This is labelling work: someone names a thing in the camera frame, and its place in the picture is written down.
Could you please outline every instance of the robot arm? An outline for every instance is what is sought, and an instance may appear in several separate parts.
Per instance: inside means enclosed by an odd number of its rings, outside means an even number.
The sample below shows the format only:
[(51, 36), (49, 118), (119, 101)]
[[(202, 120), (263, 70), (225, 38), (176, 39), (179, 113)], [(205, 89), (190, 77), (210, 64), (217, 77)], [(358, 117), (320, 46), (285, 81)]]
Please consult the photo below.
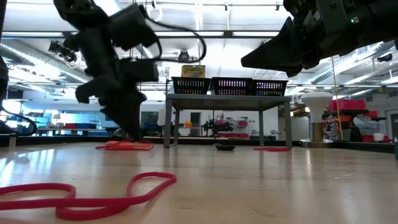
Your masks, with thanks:
[[(98, 97), (103, 106), (101, 112), (120, 125), (130, 137), (139, 140), (139, 111), (146, 97), (138, 91), (137, 83), (158, 81), (155, 61), (162, 59), (160, 56), (135, 61), (132, 58), (120, 59), (114, 47), (129, 50), (139, 44), (145, 47), (157, 44), (162, 55), (159, 39), (145, 22), (145, 19), (153, 20), (137, 4), (112, 16), (108, 16), (92, 0), (54, 0), (54, 4), (60, 17), (79, 31), (76, 35), (68, 36), (63, 45), (81, 52), (87, 64), (85, 73), (93, 77), (76, 89), (77, 100), (89, 103), (89, 97)], [(206, 45), (203, 39), (200, 40), (203, 55), (198, 60), (203, 59), (206, 52)]]
[(284, 0), (284, 7), (293, 19), (288, 17), (276, 37), (243, 57), (242, 66), (294, 77), (323, 58), (398, 38), (397, 1)]

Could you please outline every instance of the plastic basket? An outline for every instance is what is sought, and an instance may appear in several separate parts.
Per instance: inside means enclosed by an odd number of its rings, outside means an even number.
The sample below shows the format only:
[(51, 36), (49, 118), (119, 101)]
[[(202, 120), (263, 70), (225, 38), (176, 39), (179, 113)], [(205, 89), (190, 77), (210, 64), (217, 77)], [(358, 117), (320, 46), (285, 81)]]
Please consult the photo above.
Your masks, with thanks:
[(253, 80), (254, 96), (285, 96), (288, 80)]
[(206, 95), (211, 79), (209, 78), (185, 78), (172, 77), (174, 93)]
[(214, 95), (251, 95), (252, 78), (212, 78), (211, 94)]
[[(363, 100), (338, 100), (339, 110), (365, 110), (366, 103)], [(337, 111), (337, 102), (333, 100), (329, 103), (330, 111)]]

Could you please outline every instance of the yellow box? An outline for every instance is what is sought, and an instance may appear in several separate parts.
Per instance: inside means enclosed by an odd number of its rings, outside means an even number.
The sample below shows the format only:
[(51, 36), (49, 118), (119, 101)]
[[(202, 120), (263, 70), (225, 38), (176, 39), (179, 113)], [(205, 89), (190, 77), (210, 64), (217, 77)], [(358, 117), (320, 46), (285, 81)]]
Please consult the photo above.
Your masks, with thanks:
[(204, 65), (183, 65), (181, 69), (181, 77), (188, 78), (205, 78), (206, 66)]

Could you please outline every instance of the light fixture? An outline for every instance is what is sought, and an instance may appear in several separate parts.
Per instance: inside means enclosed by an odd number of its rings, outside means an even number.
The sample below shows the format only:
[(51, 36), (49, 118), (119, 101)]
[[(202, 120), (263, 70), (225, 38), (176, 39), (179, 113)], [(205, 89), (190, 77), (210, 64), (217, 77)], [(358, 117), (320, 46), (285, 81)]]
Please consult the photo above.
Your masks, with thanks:
[(61, 32), (3, 32), (2, 37), (65, 37)]
[(250, 32), (250, 31), (234, 31), (233, 36), (241, 37), (276, 37), (279, 32)]
[[(195, 34), (192, 32), (169, 32), (169, 31), (157, 31), (155, 34), (159, 37), (193, 37)], [(208, 37), (208, 36), (224, 36), (223, 31), (198, 31), (197, 34)]]

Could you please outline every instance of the table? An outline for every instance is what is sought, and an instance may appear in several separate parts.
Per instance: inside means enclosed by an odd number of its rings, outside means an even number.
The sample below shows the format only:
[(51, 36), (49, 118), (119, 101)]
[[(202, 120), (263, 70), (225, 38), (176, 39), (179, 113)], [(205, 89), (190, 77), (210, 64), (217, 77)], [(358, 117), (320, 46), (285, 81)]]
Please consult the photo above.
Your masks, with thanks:
[(175, 108), (175, 127), (179, 126), (181, 110), (232, 110), (258, 111), (260, 145), (264, 145), (263, 112), (279, 105), (285, 106), (286, 146), (292, 148), (292, 125), (290, 120), (290, 97), (285, 96), (226, 96), (226, 95), (166, 95), (164, 147), (178, 144), (178, 128), (174, 129), (174, 143), (170, 144), (172, 108)]
[(37, 134), (39, 136), (43, 135), (43, 133), (48, 133), (52, 131), (52, 135), (54, 136), (57, 131), (71, 131), (72, 134), (77, 134), (78, 131), (82, 131), (84, 136), (88, 135), (89, 131), (106, 131), (105, 129), (73, 129), (73, 128), (39, 128), (37, 129)]

